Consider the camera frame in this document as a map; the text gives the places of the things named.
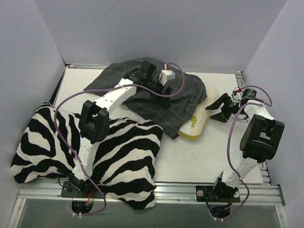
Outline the dark grey checked pillowcase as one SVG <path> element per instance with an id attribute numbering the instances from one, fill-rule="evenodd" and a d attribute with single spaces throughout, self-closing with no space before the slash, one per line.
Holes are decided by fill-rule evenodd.
<path id="1" fill-rule="evenodd" d="M 144 61 L 155 65 L 157 72 L 165 67 L 162 61 L 151 57 L 128 59 L 120 63 L 114 62 L 106 67 L 84 90 L 115 87 L 125 73 L 139 68 Z M 177 68 L 170 67 L 170 69 L 176 74 L 175 79 L 168 83 L 172 93 L 175 93 L 182 86 L 182 83 L 185 84 L 177 95 L 170 97 L 169 108 L 161 107 L 156 103 L 154 97 L 144 90 L 130 97 L 123 105 L 145 120 L 154 121 L 162 127 L 166 135 L 175 139 L 181 126 L 194 114 L 197 105 L 207 98 L 207 92 L 205 84 L 198 76 L 185 73 L 185 79 L 182 80 L 182 74 Z"/>

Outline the white pillow with yellow edge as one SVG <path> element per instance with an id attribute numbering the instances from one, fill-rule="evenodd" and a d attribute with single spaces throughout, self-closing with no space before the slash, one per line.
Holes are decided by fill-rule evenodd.
<path id="1" fill-rule="evenodd" d="M 207 97 L 197 105 L 190 119 L 186 121 L 177 132 L 178 136 L 188 141 L 196 141 L 201 136 L 210 116 L 213 114 L 213 111 L 207 110 L 206 107 L 214 103 L 220 97 L 215 88 L 207 84 L 205 88 Z"/>

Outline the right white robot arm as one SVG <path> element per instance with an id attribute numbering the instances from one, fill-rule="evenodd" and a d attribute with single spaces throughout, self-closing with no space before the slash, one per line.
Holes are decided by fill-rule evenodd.
<path id="1" fill-rule="evenodd" d="M 232 133 L 237 119 L 232 122 L 227 140 L 227 162 L 230 168 L 220 173 L 211 188 L 211 195 L 217 201 L 227 196 L 234 197 L 247 174 L 259 164 L 273 159 L 277 153 L 285 124 L 268 112 L 267 107 L 272 106 L 272 101 L 265 102 L 257 98 L 259 88 L 255 85 L 238 88 L 232 95 L 225 93 L 206 107 L 208 111 L 220 110 L 210 118 L 221 123 L 227 122 L 231 115 L 245 115 L 249 119 L 239 144 L 242 156 L 237 163 L 232 163 L 230 156 Z M 238 93 L 242 94 L 241 99 L 235 101 L 233 96 Z"/>

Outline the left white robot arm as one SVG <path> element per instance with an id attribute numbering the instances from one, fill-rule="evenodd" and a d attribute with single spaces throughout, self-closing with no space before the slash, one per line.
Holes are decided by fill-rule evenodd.
<path id="1" fill-rule="evenodd" d="M 170 99 L 166 96 L 170 94 L 171 88 L 164 86 L 175 78 L 175 72 L 165 67 L 158 76 L 155 76 L 156 70 L 155 65 L 145 61 L 141 67 L 127 72 L 115 86 L 115 90 L 109 91 L 95 101 L 87 100 L 83 103 L 79 120 L 79 153 L 75 168 L 69 177 L 69 185 L 77 196 L 85 197 L 90 193 L 91 183 L 88 182 L 88 178 L 92 176 L 98 145 L 109 133 L 109 115 L 124 101 L 141 91 L 139 85 L 156 92 L 156 100 L 161 106 L 170 106 Z"/>

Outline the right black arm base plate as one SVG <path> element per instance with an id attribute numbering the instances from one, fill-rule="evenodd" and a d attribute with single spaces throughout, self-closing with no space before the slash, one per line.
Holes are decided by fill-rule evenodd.
<path id="1" fill-rule="evenodd" d="M 225 186 L 215 189 L 211 185 L 197 185 L 195 187 L 196 200 L 211 203 L 239 203 L 241 201 L 237 188 Z"/>

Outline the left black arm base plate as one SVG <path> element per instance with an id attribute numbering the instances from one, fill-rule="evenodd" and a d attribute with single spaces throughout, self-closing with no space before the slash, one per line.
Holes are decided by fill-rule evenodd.
<path id="1" fill-rule="evenodd" d="M 62 198 L 95 198 L 95 199 L 103 199 L 103 196 L 100 192 L 92 186 L 92 184 L 88 183 L 87 187 L 83 187 L 82 190 L 76 188 L 69 181 L 65 182 L 62 185 L 62 190 L 60 196 Z"/>

